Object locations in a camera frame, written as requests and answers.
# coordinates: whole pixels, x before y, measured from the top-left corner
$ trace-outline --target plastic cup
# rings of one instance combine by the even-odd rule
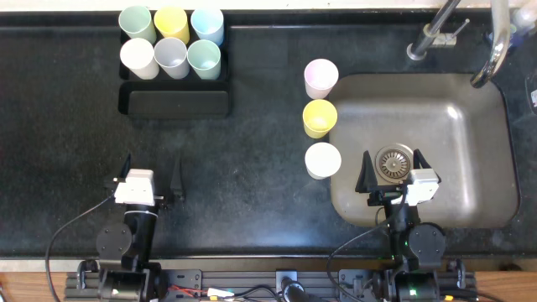
[[[200,39],[208,39],[216,45],[224,42],[224,15],[220,9],[196,9],[190,23]]]
[[[313,100],[302,112],[304,130],[310,138],[322,138],[336,125],[337,110],[326,100]]]
[[[190,71],[186,51],[183,41],[177,38],[164,38],[154,46],[154,59],[169,76],[179,80],[187,76]]]
[[[305,153],[305,167],[316,180],[334,175],[341,167],[341,155],[329,143],[315,143]]]
[[[209,40],[197,40],[188,48],[188,63],[202,80],[216,80],[220,75],[221,54]]]
[[[119,53],[122,63],[136,76],[151,80],[159,73],[159,65],[154,60],[153,46],[142,38],[125,42]]]
[[[151,44],[157,40],[151,20],[151,12],[143,6],[125,8],[119,14],[119,27],[132,39],[146,39]]]
[[[165,38],[177,38],[185,44],[190,40],[188,18],[182,8],[159,9],[154,15],[154,25]]]
[[[312,99],[323,99],[337,83],[339,71],[326,59],[312,60],[304,70],[305,92]]]

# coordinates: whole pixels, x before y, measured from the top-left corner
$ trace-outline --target sink drain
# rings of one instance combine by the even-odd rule
[[[375,161],[380,176],[397,184],[410,172],[412,150],[401,143],[394,143],[381,148]]]

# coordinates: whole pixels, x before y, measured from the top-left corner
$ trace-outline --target sink basin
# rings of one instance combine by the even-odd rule
[[[435,198],[418,205],[422,221],[483,228],[509,223],[519,194],[503,97],[492,83],[472,88],[470,78],[350,75],[337,83],[330,94],[338,112],[330,143],[342,165],[331,177],[331,200],[346,221],[372,226],[378,209],[354,191],[363,152],[369,150],[378,166],[378,183],[387,185],[408,176],[411,150],[418,148],[442,179]],[[378,219],[384,218],[381,211]]]

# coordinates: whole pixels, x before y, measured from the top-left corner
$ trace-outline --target black countertop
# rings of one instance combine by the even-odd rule
[[[340,77],[472,73],[490,51],[482,39],[488,13],[474,14],[454,49],[414,62],[405,48],[432,13],[229,13],[232,112],[196,121],[133,120],[117,111],[115,14],[0,16],[0,257],[42,257],[58,227],[106,196],[103,176],[127,152],[133,167],[154,169],[160,183],[169,183],[182,154],[187,200],[160,212],[153,257],[328,253],[367,228],[343,221],[329,180],[305,170],[315,142],[301,121],[310,100],[305,66],[322,57]],[[267,26],[274,24],[292,26]],[[458,25],[457,18],[447,24]],[[519,213],[502,229],[447,230],[446,255],[536,254],[537,117],[527,92],[537,89],[535,54],[533,37],[494,78],[507,103]],[[121,206],[104,205],[66,229],[53,254],[95,256],[96,233],[122,215]],[[367,237],[351,254],[387,257],[386,237]]]

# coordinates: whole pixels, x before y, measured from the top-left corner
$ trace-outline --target black tray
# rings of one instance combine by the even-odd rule
[[[199,40],[190,24],[190,41]],[[163,38],[157,32],[157,42]],[[141,80],[121,61],[119,77],[125,82],[119,89],[117,109],[121,114],[133,118],[191,119],[223,118],[230,111],[229,100],[229,61],[227,55],[227,27],[224,43],[220,46],[221,72],[216,80],[202,80],[190,68],[189,74],[181,80],[172,79],[164,70],[152,80]],[[130,38],[121,31],[122,44]]]

